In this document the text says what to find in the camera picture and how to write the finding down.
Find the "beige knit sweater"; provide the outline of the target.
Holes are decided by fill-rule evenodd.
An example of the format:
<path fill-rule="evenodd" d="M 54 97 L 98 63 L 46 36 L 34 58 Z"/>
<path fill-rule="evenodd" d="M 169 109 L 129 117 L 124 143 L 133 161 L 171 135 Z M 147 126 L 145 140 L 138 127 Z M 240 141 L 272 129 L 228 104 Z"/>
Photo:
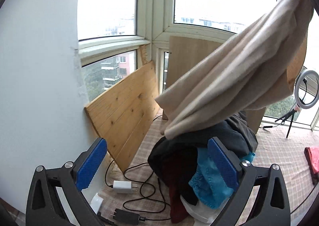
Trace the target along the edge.
<path fill-rule="evenodd" d="M 173 139 L 292 95 L 313 13 L 310 0 L 279 0 L 181 76 L 156 99 L 168 117 L 162 134 Z"/>

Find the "black garment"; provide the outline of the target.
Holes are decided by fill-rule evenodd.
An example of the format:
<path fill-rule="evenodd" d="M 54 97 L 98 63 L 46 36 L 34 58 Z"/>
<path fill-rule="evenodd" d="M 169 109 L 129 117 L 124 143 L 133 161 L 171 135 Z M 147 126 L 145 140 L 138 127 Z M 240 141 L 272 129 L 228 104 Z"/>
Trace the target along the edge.
<path fill-rule="evenodd" d="M 248 127 L 246 113 L 242 111 L 212 127 L 181 134 L 172 140 L 163 136 L 148 157 L 149 166 L 164 184 L 175 187 L 192 205 L 198 203 L 198 198 L 188 182 L 197 169 L 197 149 L 206 148 L 213 137 L 219 138 L 239 158 L 255 152 L 258 146 L 255 133 Z"/>

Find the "black power adapter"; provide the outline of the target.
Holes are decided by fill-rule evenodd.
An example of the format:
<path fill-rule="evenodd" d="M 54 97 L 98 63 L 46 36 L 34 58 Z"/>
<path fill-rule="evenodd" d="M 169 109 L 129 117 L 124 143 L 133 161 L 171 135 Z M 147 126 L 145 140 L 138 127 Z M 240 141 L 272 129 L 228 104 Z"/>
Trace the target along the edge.
<path fill-rule="evenodd" d="M 140 222 L 145 222 L 147 220 L 139 214 L 122 209 L 115 209 L 112 216 L 114 220 L 129 225 L 139 225 Z"/>

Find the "white power strip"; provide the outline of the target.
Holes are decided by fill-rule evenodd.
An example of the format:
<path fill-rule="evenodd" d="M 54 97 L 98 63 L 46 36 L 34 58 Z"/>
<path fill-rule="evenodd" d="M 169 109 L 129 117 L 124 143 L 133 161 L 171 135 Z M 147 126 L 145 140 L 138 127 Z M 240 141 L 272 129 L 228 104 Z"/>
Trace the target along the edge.
<path fill-rule="evenodd" d="M 90 206 L 92 210 L 95 212 L 95 214 L 98 214 L 102 203 L 103 203 L 103 198 L 100 197 L 98 193 L 96 193 L 90 202 Z"/>

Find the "white power adapter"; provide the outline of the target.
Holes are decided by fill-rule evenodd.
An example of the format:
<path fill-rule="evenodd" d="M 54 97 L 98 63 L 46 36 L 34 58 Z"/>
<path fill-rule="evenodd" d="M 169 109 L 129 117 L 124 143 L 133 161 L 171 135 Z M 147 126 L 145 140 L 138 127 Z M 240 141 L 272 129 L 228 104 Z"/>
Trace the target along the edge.
<path fill-rule="evenodd" d="M 131 181 L 117 181 L 113 182 L 113 190 L 120 194 L 132 194 L 138 191 L 138 187 Z"/>

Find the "white garment under pile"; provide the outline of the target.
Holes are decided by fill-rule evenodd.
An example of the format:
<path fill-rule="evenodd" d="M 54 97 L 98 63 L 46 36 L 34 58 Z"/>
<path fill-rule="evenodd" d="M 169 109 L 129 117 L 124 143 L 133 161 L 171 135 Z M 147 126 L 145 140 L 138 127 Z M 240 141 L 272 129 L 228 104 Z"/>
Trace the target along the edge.
<path fill-rule="evenodd" d="M 180 196 L 180 199 L 187 213 L 193 217 L 195 223 L 199 225 L 211 225 L 220 213 L 220 209 L 211 209 L 201 201 L 198 201 L 196 205 L 192 205 L 187 203 L 182 196 Z"/>

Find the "dark red garment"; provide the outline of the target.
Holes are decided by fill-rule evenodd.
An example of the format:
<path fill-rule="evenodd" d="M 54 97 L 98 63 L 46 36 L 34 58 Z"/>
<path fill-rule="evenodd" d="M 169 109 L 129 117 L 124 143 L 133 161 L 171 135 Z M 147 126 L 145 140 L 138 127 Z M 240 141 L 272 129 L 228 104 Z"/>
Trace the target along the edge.
<path fill-rule="evenodd" d="M 171 222 L 173 224 L 180 223 L 187 218 L 189 214 L 181 201 L 180 192 L 177 190 L 176 186 L 172 184 L 169 186 L 169 197 Z"/>

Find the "blue garment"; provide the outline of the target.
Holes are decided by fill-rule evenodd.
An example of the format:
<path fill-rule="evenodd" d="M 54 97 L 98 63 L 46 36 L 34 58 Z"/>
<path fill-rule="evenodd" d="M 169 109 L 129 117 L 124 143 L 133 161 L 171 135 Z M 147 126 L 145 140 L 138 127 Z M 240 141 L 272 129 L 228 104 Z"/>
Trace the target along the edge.
<path fill-rule="evenodd" d="M 234 193 L 234 190 L 224 182 L 218 168 L 208 155 L 208 149 L 198 148 L 197 153 L 197 169 L 189 185 L 203 204 L 211 209 L 217 209 Z"/>

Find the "pine wood board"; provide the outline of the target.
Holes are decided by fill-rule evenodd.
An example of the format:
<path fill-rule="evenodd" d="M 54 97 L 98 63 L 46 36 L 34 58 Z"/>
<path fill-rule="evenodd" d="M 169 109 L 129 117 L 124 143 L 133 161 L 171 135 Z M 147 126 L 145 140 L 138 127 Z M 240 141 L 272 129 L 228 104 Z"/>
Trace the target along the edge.
<path fill-rule="evenodd" d="M 121 171 L 131 164 L 159 110 L 154 63 L 147 60 L 145 45 L 139 51 L 142 67 L 85 107 L 97 135 L 106 139 L 108 153 Z"/>

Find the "light brown wood panel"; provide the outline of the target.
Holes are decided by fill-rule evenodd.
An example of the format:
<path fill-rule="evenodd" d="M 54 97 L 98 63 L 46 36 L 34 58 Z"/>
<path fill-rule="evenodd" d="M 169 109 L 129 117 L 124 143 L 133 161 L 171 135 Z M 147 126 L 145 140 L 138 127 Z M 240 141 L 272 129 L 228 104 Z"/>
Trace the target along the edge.
<path fill-rule="evenodd" d="M 168 71 L 166 75 L 166 87 L 170 87 L 187 71 L 206 58 L 210 53 L 220 47 L 220 43 L 192 39 L 181 36 L 171 36 L 169 39 Z M 275 101 L 282 100 L 284 96 L 289 96 L 294 90 L 295 79 L 298 77 L 307 51 L 307 39 L 300 46 L 297 55 L 290 62 L 285 73 L 279 81 L 268 90 L 268 93 Z"/>

